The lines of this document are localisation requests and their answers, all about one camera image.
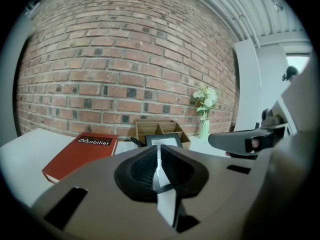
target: wooden compartment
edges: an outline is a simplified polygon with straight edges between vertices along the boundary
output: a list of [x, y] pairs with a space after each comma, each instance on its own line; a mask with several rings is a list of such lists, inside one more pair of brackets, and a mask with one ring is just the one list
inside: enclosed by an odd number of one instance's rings
[[135, 121], [136, 138], [145, 143], [145, 135], [161, 135], [177, 133], [183, 148], [190, 148], [190, 140], [180, 125], [173, 120], [137, 119]]

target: table surface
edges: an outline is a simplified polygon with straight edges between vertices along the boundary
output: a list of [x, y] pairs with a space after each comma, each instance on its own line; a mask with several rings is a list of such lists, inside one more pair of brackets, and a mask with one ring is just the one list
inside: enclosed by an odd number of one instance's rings
[[[12, 194], [31, 207], [53, 185], [44, 177], [42, 169], [73, 139], [71, 136], [38, 128], [2, 146], [0, 168]], [[189, 139], [192, 151], [227, 157], [225, 151], [212, 147], [208, 139], [196, 136]], [[133, 142], [119, 141], [115, 154], [136, 148], [138, 146]]]

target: window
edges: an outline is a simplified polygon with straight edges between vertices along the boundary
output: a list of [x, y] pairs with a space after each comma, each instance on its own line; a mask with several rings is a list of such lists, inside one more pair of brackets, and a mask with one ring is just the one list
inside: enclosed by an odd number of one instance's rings
[[301, 73], [308, 61], [309, 61], [310, 55], [309, 54], [287, 54], [286, 59], [288, 61], [289, 66], [294, 66], [299, 73]]

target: book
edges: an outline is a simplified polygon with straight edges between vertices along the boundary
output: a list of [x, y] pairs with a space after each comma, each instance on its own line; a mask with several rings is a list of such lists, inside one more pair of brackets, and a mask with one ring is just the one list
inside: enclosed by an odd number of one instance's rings
[[49, 182], [57, 183], [87, 163], [113, 156], [117, 145], [117, 135], [83, 132], [61, 150], [42, 173]]

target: vase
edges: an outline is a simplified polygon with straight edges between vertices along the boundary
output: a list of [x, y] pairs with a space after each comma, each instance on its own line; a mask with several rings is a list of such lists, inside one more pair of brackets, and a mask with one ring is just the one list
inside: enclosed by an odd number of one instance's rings
[[209, 120], [204, 120], [201, 123], [201, 128], [200, 128], [200, 133], [199, 133], [199, 138], [200, 139], [208, 139], [209, 136], [209, 127], [210, 127], [210, 121]]

